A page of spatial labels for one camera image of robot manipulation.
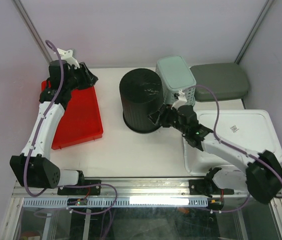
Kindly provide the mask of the black plastic bucket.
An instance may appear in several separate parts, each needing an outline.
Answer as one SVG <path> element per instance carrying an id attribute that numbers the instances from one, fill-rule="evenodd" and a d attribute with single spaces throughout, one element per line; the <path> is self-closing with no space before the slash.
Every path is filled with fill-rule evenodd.
<path id="1" fill-rule="evenodd" d="M 162 81 L 155 71 L 136 68 L 127 72 L 120 80 L 119 93 L 123 120 L 128 128 L 141 134 L 159 128 L 148 118 L 164 101 Z"/>

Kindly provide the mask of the red plastic tray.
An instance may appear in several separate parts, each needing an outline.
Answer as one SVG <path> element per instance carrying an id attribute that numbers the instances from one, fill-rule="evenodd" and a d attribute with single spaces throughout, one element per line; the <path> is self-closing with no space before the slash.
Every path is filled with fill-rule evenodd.
<path id="1" fill-rule="evenodd" d="M 101 138 L 103 126 L 94 87 L 73 90 L 66 107 L 54 104 L 40 126 L 36 146 L 44 152 Z"/>

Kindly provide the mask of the light blue perforated basket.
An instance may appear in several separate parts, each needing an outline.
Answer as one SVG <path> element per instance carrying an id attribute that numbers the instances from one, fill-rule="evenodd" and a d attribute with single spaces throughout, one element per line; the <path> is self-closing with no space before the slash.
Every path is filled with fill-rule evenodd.
<path id="1" fill-rule="evenodd" d="M 178 98 L 175 94 L 182 90 L 188 105 L 195 104 L 195 86 L 197 81 L 183 57 L 168 56 L 157 61 L 155 72 L 161 79 L 164 103 L 172 105 Z"/>

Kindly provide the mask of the grey-green plastic tray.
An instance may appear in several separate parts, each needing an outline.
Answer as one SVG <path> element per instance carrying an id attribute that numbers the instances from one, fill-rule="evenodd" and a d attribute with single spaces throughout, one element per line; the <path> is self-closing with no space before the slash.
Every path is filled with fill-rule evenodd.
<path id="1" fill-rule="evenodd" d="M 242 99 L 249 91 L 249 79 L 236 63 L 194 65 L 190 70 L 198 85 L 209 88 L 219 101 Z"/>

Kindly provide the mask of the white plastic tub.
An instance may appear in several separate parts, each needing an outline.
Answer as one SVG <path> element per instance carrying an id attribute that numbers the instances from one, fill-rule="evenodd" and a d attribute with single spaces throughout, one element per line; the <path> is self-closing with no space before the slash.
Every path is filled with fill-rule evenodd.
<path id="1" fill-rule="evenodd" d="M 232 145 L 262 153 L 274 153 L 282 163 L 282 147 L 271 118 L 265 110 L 221 110 L 216 126 L 218 137 Z M 222 158 L 191 147 L 186 140 L 184 145 L 184 165 L 186 171 L 195 177 L 204 176 L 209 169 L 222 168 L 238 172 L 239 169 Z"/>

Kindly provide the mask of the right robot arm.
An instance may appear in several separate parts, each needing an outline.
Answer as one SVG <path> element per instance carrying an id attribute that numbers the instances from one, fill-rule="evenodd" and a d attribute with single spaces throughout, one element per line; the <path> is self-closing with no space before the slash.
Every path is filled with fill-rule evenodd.
<path id="1" fill-rule="evenodd" d="M 190 173 L 207 170 L 207 192 L 244 191 L 262 204 L 282 198 L 282 147 L 267 111 L 164 105 L 148 118 L 180 131 L 188 146 L 206 153 L 184 161 Z"/>

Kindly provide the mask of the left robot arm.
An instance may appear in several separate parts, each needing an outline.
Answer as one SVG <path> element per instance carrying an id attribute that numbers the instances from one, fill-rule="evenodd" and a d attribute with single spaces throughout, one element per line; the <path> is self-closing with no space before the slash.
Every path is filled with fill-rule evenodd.
<path id="1" fill-rule="evenodd" d="M 68 186 L 74 194 L 86 188 L 80 170 L 60 169 L 51 162 L 51 149 L 57 127 L 65 114 L 74 90 L 93 87 L 98 78 L 84 62 L 78 67 L 66 60 L 54 60 L 48 66 L 49 77 L 39 96 L 38 116 L 20 155 L 10 158 L 10 167 L 23 187 L 54 189 Z"/>

